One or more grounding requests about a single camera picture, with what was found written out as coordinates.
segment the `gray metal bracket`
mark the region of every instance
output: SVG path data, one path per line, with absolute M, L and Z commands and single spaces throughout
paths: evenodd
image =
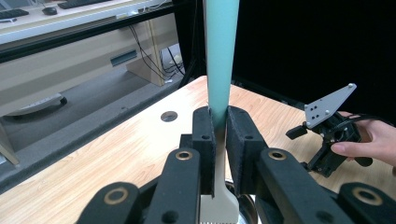
M 312 129 L 331 117 L 356 88 L 354 83 L 349 83 L 344 88 L 305 105 L 306 126 Z

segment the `black backdrop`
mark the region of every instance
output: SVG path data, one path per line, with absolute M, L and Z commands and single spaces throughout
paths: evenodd
M 306 104 L 353 82 L 341 109 L 396 123 L 396 1 L 241 0 L 233 78 Z

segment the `white desk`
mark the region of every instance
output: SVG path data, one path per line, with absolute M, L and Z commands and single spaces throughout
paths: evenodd
M 156 6 L 162 2 L 163 0 L 112 0 L 73 9 L 58 8 L 58 15 L 53 17 L 45 16 L 41 12 L 43 7 L 29 7 L 26 8 L 30 12 L 28 16 L 18 17 L 14 23 L 0 24 L 0 49 L 32 41 L 43 35 L 67 32 L 73 30 L 74 26 L 92 25 L 95 20 L 111 17 L 114 20 L 115 15 Z M 142 48 L 156 64 L 159 64 L 159 49 L 178 43 L 173 14 L 140 22 L 134 25 L 134 29 Z M 163 79 L 143 62 L 129 27 L 0 63 L 0 117 L 109 72 L 113 69 L 111 59 L 134 50 L 135 58 L 117 66 L 127 65 L 129 71 L 156 85 L 163 85 Z M 12 163 L 18 163 L 12 146 L 2 132 L 0 153 Z

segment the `keyboard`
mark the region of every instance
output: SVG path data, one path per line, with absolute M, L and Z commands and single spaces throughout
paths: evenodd
M 26 16 L 26 15 L 29 15 L 28 11 L 25 11 L 25 10 L 22 10 L 19 8 L 14 8 L 14 9 L 7 10 L 7 11 L 0 11 L 0 20 L 12 19 L 12 18 Z
M 67 2 L 58 4 L 58 6 L 63 9 L 69 9 L 69 8 L 74 8 L 74 7 L 84 7 L 87 5 L 108 2 L 108 1 L 111 1 L 111 0 L 69 0 Z

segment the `desk leg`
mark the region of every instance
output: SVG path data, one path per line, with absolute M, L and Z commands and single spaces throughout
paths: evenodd
M 6 159 L 12 162 L 12 164 L 16 165 L 20 163 L 17 159 L 14 150 L 12 149 L 11 144 L 8 141 L 6 131 L 3 126 L 0 124 L 0 153 L 3 154 Z

